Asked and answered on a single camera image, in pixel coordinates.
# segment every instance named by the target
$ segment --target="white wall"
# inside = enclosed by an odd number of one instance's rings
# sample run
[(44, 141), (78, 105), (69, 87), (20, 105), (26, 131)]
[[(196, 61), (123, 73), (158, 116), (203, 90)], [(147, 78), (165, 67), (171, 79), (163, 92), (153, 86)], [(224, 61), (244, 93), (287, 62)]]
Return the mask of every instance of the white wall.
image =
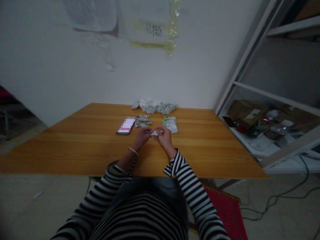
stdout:
[(113, 73), (59, 0), (2, 1), (0, 85), (49, 126), (90, 102), (213, 108), (262, 1), (183, 0), (172, 59), (114, 39)]

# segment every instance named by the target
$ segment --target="hand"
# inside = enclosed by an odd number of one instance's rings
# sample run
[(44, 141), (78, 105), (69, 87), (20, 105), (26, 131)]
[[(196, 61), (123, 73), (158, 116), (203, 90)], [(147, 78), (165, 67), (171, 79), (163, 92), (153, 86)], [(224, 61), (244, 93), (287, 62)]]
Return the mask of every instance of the hand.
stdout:
[(174, 148), (171, 140), (171, 131), (165, 126), (156, 127), (156, 130), (162, 130), (162, 132), (157, 131), (158, 136), (156, 137), (156, 141), (159, 141), (163, 146), (164, 150), (166, 150), (170, 159), (174, 158), (177, 154), (177, 150)]
[(134, 140), (132, 148), (139, 152), (141, 148), (147, 143), (150, 134), (153, 132), (151, 128), (138, 128), (136, 139)]

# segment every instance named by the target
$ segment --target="smartphone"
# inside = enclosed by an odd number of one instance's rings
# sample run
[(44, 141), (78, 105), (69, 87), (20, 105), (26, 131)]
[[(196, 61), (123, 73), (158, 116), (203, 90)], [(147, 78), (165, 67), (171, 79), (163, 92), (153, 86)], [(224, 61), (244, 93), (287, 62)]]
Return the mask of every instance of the smartphone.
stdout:
[(222, 117), (224, 122), (230, 127), (230, 128), (238, 128), (238, 124), (236, 124), (236, 122), (234, 120), (232, 120), (231, 117), (226, 117), (226, 116), (223, 116)]
[(134, 122), (136, 121), (136, 117), (127, 117), (121, 124), (121, 126), (119, 127), (119, 129), (117, 130), (117, 134), (124, 134), (124, 135), (128, 135), (131, 132), (131, 129), (134, 125)]

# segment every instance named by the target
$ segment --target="wrist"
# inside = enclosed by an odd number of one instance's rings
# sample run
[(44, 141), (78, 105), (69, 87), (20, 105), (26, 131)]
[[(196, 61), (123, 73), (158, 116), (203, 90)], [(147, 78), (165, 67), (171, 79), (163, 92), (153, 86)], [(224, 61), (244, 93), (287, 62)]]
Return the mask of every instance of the wrist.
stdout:
[(140, 146), (137, 145), (137, 144), (133, 144), (131, 148), (132, 148), (133, 150), (135, 150), (136, 152), (139, 152), (142, 147), (140, 147)]
[(172, 144), (164, 146), (164, 150), (167, 152), (167, 155), (170, 159), (174, 158), (177, 154), (177, 150), (174, 148)]

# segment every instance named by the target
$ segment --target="jeans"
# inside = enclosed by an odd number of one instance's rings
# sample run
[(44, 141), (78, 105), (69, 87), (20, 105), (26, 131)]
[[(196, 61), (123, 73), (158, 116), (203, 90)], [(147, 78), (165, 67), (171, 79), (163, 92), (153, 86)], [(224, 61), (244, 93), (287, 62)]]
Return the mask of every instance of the jeans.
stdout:
[(134, 196), (137, 192), (152, 192), (163, 199), (173, 212), (180, 215), (186, 230), (189, 230), (188, 210), (186, 200), (176, 178), (142, 178), (133, 177), (129, 183), (124, 183), (110, 203), (112, 208), (122, 200)]

